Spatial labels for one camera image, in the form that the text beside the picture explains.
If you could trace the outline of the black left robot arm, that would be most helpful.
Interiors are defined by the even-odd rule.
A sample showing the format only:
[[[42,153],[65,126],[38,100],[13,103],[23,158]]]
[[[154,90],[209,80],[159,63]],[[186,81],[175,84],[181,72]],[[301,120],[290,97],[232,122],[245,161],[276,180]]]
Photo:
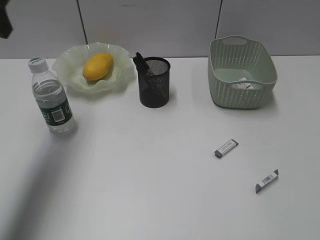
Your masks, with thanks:
[[[8,39],[13,31],[11,21],[7,13],[7,4],[10,0],[0,0],[0,38]]]

